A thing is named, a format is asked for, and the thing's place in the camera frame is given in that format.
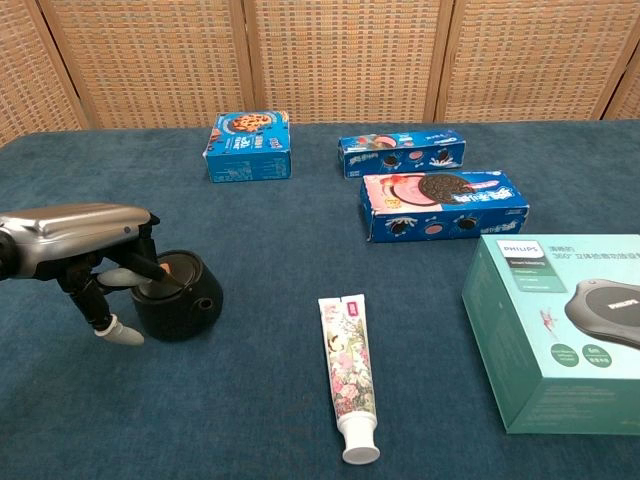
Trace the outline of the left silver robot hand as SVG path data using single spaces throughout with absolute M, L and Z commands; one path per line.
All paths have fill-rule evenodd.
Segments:
M 105 296 L 157 282 L 185 284 L 159 263 L 149 210 L 113 203 L 80 203 L 1 214 L 1 278 L 55 280 L 108 342 L 139 346 L 143 335 L 123 325 Z

